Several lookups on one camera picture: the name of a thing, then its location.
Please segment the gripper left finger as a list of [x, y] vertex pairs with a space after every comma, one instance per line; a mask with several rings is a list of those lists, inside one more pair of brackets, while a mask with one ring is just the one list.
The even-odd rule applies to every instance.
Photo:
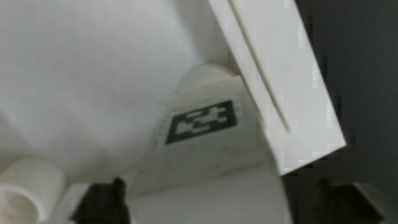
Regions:
[[131, 224], [126, 182], [120, 177], [88, 186], [67, 221], [70, 224]]

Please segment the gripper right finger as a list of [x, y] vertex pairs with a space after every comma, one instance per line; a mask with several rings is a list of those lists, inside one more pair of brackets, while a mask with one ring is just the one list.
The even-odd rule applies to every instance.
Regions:
[[398, 207], [374, 185], [319, 180], [317, 224], [398, 224]]

